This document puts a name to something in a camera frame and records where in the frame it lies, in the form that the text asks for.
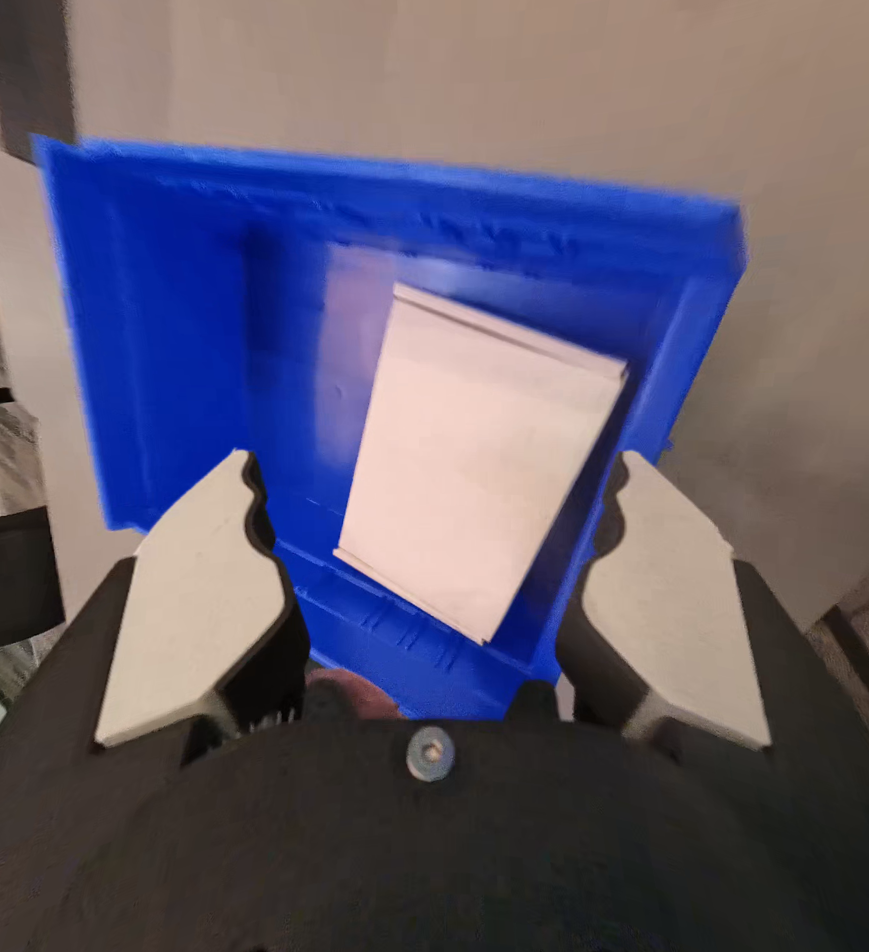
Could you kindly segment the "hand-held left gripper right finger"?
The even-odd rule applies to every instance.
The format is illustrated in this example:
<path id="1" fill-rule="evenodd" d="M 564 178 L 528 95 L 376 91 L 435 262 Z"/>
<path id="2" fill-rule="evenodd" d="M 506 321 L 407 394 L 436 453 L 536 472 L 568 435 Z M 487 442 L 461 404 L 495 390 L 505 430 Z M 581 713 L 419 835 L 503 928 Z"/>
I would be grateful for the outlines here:
<path id="1" fill-rule="evenodd" d="M 621 452 L 555 642 L 574 700 L 635 743 L 671 723 L 771 745 L 733 548 L 641 454 Z"/>

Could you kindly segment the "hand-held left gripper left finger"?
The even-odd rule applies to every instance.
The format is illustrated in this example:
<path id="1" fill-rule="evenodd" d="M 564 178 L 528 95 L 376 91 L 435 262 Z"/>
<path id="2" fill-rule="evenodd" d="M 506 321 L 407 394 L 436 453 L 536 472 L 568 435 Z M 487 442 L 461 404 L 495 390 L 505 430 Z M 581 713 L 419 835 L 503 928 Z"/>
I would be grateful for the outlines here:
<path id="1" fill-rule="evenodd" d="M 134 554 L 95 742 L 192 718 L 224 738 L 300 717 L 309 631 L 274 552 L 254 454 L 236 449 L 168 509 Z"/>

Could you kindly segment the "blue plastic bin with tag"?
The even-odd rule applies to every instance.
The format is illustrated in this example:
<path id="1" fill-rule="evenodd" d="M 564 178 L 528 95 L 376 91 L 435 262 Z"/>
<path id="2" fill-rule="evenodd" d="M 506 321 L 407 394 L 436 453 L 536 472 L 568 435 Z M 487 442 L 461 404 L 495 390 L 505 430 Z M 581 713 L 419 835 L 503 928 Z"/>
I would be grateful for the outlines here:
<path id="1" fill-rule="evenodd" d="M 312 654 L 409 715 L 498 719 L 554 683 L 618 450 L 668 441 L 748 261 L 734 200 L 337 155 L 36 136 L 95 476 L 147 532 L 254 452 Z M 400 281 L 627 363 L 490 647 L 333 556 Z"/>

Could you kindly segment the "person's left hand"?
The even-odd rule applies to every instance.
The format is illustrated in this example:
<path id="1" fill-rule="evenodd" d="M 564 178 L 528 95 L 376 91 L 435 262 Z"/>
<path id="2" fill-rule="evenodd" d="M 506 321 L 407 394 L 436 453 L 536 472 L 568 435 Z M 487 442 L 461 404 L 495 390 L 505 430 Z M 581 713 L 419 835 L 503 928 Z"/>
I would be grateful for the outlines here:
<path id="1" fill-rule="evenodd" d="M 345 668 L 314 668 L 307 673 L 305 715 L 322 720 L 404 720 L 381 687 Z"/>

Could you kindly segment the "white cardboard box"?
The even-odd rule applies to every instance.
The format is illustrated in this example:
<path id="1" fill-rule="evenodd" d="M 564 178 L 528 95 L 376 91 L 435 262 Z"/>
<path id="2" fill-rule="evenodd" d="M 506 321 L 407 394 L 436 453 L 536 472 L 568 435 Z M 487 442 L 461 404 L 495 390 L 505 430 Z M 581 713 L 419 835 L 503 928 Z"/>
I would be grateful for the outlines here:
<path id="1" fill-rule="evenodd" d="M 334 556 L 488 643 L 628 374 L 620 359 L 396 284 Z"/>

